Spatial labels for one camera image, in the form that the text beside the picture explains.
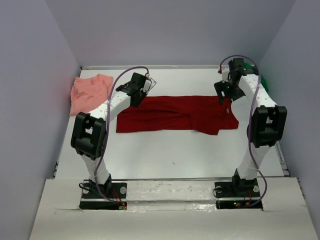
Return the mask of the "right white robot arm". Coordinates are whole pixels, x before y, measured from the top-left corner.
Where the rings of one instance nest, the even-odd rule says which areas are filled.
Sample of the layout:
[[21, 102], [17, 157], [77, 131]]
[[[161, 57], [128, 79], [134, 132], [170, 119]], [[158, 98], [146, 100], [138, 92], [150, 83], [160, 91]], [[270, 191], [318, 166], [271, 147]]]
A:
[[246, 97], [250, 102], [246, 130], [247, 150], [231, 181], [216, 182], [213, 195], [217, 199], [260, 198], [258, 176], [261, 164], [269, 150], [282, 138], [288, 110], [269, 96], [262, 84], [262, 74], [253, 62], [246, 66], [247, 57], [226, 57], [228, 67], [219, 67], [221, 81], [214, 84], [220, 104]]

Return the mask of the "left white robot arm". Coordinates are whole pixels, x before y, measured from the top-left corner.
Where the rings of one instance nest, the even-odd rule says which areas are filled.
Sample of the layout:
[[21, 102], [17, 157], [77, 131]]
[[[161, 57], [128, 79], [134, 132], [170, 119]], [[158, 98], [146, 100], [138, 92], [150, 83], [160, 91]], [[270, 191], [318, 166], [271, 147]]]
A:
[[139, 107], [157, 84], [149, 73], [134, 72], [129, 82], [111, 87], [107, 100], [94, 110], [76, 115], [70, 145], [81, 156], [89, 179], [81, 186], [88, 192], [107, 199], [112, 189], [112, 177], [106, 168], [104, 154], [107, 148], [110, 123], [129, 107]]

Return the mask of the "red t shirt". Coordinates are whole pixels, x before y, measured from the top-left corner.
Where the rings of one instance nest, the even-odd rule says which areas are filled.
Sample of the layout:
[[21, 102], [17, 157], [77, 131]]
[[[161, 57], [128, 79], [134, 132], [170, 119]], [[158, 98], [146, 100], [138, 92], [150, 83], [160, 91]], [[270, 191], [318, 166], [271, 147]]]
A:
[[116, 120], [117, 133], [161, 130], [194, 130], [216, 136], [220, 130], [235, 130], [239, 121], [232, 101], [220, 103], [217, 96], [150, 96], [139, 107], [123, 110]]

